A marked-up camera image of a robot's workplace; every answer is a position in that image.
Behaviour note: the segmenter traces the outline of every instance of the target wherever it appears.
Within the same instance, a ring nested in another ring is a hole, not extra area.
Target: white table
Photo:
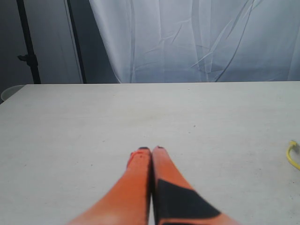
[[[66,223],[156,145],[243,224],[300,224],[291,139],[300,82],[27,85],[0,105],[0,224]]]

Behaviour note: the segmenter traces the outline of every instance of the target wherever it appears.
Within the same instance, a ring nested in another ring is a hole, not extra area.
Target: white curtain
[[[121,83],[300,80],[300,0],[90,4]]]

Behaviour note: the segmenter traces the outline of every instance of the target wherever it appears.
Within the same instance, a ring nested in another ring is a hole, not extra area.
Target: orange finger
[[[127,169],[112,189],[69,225],[146,225],[150,205],[151,152],[131,153]]]
[[[153,150],[152,161],[157,225],[238,225],[194,191],[164,148]]]

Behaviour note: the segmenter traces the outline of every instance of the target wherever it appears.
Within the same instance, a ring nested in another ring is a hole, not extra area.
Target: yellow cable
[[[294,167],[296,167],[298,170],[300,170],[300,165],[297,164],[294,160],[292,160],[292,158],[290,156],[291,150],[294,149],[297,145],[298,145],[297,142],[290,141],[290,146],[286,150],[286,158],[290,162],[290,164],[292,164]]]

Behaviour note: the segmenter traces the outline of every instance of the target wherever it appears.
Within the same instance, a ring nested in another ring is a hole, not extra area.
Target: black stand
[[[33,82],[35,84],[40,84],[41,78],[39,77],[39,72],[38,72],[38,60],[37,60],[37,56],[33,51],[33,45],[32,45],[26,10],[24,6],[24,0],[16,0],[16,1],[18,4],[19,15],[21,19],[24,39],[27,48],[27,55],[19,55],[18,58],[21,61],[25,61],[27,65],[30,66]]]

